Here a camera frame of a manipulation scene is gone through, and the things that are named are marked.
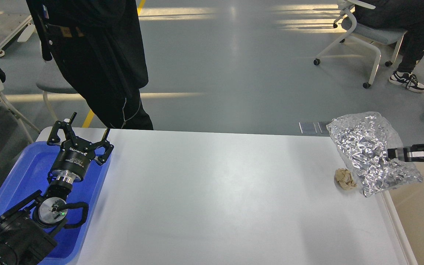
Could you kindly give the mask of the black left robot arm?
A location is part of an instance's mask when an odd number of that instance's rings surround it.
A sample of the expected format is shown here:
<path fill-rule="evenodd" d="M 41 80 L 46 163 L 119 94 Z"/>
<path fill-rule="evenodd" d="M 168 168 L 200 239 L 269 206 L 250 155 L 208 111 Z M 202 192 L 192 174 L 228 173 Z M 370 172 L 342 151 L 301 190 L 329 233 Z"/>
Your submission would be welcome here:
<path fill-rule="evenodd" d="M 76 113 L 29 145 L 0 189 L 0 265 L 70 262 L 92 218 L 114 146 L 77 136 Z"/>

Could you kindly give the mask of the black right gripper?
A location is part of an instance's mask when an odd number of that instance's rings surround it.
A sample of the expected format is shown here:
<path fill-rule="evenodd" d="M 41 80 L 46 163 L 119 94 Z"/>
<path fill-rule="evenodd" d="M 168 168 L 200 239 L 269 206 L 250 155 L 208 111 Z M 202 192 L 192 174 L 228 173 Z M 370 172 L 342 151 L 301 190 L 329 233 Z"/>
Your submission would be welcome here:
<path fill-rule="evenodd" d="M 424 162 L 424 144 L 387 149 L 387 155 L 390 160 L 397 158 L 404 162 Z"/>

